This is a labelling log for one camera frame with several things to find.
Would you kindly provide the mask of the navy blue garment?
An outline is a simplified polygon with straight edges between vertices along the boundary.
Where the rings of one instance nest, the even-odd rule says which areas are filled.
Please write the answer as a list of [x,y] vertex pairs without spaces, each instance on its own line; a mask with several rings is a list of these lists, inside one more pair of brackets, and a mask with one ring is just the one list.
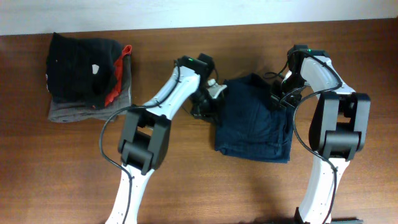
[[252,73],[225,80],[228,94],[215,130],[215,150],[225,156],[287,163],[292,147],[291,108],[274,108],[271,85]]

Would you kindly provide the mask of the black base bracket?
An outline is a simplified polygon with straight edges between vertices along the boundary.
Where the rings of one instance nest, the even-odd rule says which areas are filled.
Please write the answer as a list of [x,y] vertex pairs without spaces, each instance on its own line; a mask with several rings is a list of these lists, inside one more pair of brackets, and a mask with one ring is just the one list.
[[357,218],[335,219],[330,224],[363,224],[364,221]]

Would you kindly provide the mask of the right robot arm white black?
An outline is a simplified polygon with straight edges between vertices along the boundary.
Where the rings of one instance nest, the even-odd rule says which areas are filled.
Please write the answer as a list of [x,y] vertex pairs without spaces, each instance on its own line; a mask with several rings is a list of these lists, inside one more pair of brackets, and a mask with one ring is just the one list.
[[317,98],[308,131],[308,144],[300,144],[313,155],[307,191],[295,209],[292,223],[333,223],[331,211],[340,180],[366,141],[371,99],[348,86],[333,68],[324,50],[295,45],[287,52],[285,75],[271,91],[276,108],[299,107]]

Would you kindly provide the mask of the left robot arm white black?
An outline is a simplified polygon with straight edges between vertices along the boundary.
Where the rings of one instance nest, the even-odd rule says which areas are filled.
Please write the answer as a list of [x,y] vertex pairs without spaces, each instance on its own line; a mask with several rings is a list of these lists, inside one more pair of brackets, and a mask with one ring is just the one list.
[[226,85],[210,77],[214,72],[214,60],[208,55],[180,57],[167,83],[151,100],[111,115],[125,113],[126,117],[118,144],[121,163],[112,162],[121,170],[121,180],[107,223],[137,223],[147,183],[168,151],[173,117],[186,100],[192,102],[189,113],[195,119],[221,124]]

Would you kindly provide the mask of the grey folded garment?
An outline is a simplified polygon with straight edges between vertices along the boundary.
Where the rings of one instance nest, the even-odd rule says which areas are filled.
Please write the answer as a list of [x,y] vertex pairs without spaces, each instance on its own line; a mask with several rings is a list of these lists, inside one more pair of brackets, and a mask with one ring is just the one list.
[[123,58],[121,94],[112,103],[96,110],[87,107],[83,102],[66,102],[52,98],[47,119],[55,123],[72,123],[90,118],[106,121],[115,111],[131,105],[131,83],[131,56],[126,55]]

